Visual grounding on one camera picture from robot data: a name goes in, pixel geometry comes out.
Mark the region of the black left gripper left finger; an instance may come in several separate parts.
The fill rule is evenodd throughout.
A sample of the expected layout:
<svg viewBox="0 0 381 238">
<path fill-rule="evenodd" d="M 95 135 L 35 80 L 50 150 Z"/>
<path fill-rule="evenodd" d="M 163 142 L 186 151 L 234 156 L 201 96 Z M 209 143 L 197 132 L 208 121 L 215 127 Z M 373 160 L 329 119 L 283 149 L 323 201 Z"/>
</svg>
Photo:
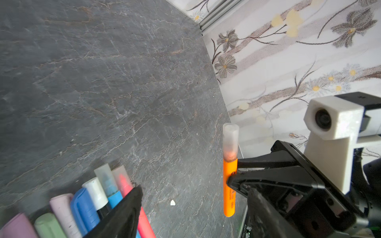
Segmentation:
<svg viewBox="0 0 381 238">
<path fill-rule="evenodd" d="M 136 198 L 142 200 L 143 191 L 140 185 L 135 187 Z M 128 198 L 122 201 L 90 231 L 86 238 L 135 238 L 137 235 L 134 205 Z"/>
</svg>

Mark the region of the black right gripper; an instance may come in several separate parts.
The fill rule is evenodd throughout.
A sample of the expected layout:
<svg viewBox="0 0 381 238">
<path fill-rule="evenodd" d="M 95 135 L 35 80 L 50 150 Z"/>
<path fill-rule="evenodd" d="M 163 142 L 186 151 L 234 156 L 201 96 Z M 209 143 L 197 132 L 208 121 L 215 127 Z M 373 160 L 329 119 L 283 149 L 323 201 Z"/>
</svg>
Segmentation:
<svg viewBox="0 0 381 238">
<path fill-rule="evenodd" d="M 259 185 L 272 187 L 269 200 L 306 238 L 350 238 L 369 225 L 367 216 L 339 191 L 295 146 L 276 141 L 271 153 L 239 159 L 227 185 L 248 197 Z"/>
</svg>

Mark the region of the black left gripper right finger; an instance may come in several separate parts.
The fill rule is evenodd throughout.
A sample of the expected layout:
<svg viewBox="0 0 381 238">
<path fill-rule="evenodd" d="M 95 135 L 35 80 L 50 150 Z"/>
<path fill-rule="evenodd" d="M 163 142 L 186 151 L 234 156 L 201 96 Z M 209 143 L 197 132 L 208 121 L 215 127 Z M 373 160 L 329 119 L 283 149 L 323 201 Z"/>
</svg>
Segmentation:
<svg viewBox="0 0 381 238">
<path fill-rule="evenodd" d="M 297 231 L 256 190 L 248 193 L 250 238 L 296 238 Z"/>
</svg>

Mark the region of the light blue highlighter pen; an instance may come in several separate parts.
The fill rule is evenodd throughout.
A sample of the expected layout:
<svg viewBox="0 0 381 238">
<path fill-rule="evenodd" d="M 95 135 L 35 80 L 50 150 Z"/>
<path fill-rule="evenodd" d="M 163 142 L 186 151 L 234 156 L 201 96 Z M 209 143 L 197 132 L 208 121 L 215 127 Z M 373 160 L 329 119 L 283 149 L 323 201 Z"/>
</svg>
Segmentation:
<svg viewBox="0 0 381 238">
<path fill-rule="evenodd" d="M 111 168 L 108 164 L 105 164 L 95 169 L 94 172 L 100 180 L 112 211 L 122 201 L 123 196 L 117 187 Z"/>
</svg>

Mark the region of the black white marker pen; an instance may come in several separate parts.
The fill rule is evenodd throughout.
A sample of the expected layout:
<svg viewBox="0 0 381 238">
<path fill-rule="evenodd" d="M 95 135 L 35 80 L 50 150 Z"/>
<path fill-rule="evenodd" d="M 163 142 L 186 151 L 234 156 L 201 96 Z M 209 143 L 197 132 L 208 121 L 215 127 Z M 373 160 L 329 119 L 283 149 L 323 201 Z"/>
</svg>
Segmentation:
<svg viewBox="0 0 381 238">
<path fill-rule="evenodd" d="M 98 177 L 88 180 L 82 187 L 87 189 L 100 219 L 104 219 L 110 213 L 111 207 Z"/>
</svg>

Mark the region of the pink highlighter pen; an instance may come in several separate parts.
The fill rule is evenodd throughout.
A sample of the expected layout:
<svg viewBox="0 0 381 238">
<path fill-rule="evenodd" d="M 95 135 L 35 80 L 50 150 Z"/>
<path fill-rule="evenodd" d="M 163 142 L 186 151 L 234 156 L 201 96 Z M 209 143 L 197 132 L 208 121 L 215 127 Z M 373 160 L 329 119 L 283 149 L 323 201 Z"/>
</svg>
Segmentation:
<svg viewBox="0 0 381 238">
<path fill-rule="evenodd" d="M 156 235 L 153 228 L 147 218 L 147 215 L 143 209 L 143 206 L 139 203 L 141 199 L 136 198 L 136 190 L 129 178 L 127 170 L 123 165 L 118 166 L 112 170 L 112 175 L 116 181 L 117 187 L 121 192 L 124 199 L 128 198 L 131 204 L 134 205 L 135 217 L 136 217 L 136 238 L 155 238 Z"/>
</svg>

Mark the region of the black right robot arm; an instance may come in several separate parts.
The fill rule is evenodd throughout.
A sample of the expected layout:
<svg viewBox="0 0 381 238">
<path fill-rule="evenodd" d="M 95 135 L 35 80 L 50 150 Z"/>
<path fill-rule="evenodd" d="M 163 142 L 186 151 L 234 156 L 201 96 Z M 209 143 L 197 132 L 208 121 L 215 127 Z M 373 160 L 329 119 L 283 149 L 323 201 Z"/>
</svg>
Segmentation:
<svg viewBox="0 0 381 238">
<path fill-rule="evenodd" d="M 251 238 L 352 238 L 381 235 L 381 162 L 352 155 L 350 190 L 341 192 L 293 144 L 277 141 L 267 155 L 238 161 L 227 185 L 247 199 Z"/>
</svg>

